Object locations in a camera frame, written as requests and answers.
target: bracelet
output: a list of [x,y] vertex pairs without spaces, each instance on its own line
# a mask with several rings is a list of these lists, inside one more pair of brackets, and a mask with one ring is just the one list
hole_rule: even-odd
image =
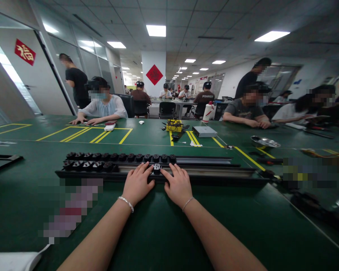
[[185,209],[186,205],[187,205],[191,200],[193,200],[193,199],[194,199],[194,197],[191,197],[191,198],[186,202],[185,206],[182,208],[182,212],[185,212],[184,209]]
[[131,209],[132,209],[132,213],[134,212],[134,208],[133,208],[132,204],[131,204],[128,200],[126,200],[126,199],[123,198],[122,196],[118,197],[118,199],[124,200],[126,203],[128,203],[129,207],[131,207]]

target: ceiling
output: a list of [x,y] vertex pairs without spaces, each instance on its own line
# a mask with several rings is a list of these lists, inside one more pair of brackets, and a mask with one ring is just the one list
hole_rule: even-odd
[[[122,67],[142,76],[141,51],[166,51],[166,77],[198,77],[262,56],[339,59],[339,0],[40,0],[102,42],[121,41]],[[100,38],[72,14],[99,32]],[[166,25],[150,37],[146,24]],[[254,40],[269,31],[289,35]],[[199,36],[225,37],[199,39]],[[196,59],[185,63],[187,58]],[[221,65],[215,60],[225,60]]]

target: gray t-shirt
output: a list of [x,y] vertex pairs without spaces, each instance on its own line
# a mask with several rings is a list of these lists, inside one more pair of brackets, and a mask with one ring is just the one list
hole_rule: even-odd
[[246,119],[255,119],[258,116],[264,115],[264,111],[259,106],[246,107],[243,105],[241,99],[233,100],[226,107],[225,112],[230,113],[235,117],[243,117]]

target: brown shirt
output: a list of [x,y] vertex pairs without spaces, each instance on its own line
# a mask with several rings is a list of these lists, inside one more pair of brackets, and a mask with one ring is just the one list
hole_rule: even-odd
[[215,95],[211,91],[206,90],[204,92],[200,92],[193,102],[194,103],[209,102],[209,101],[213,101],[214,99],[215,99]]
[[152,104],[150,97],[143,90],[132,90],[131,95],[133,96],[134,100],[145,100],[148,104]]

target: yellow device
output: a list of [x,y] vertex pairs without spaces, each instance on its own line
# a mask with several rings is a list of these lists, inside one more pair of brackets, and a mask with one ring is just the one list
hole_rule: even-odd
[[183,124],[180,120],[167,120],[166,131],[182,132]]

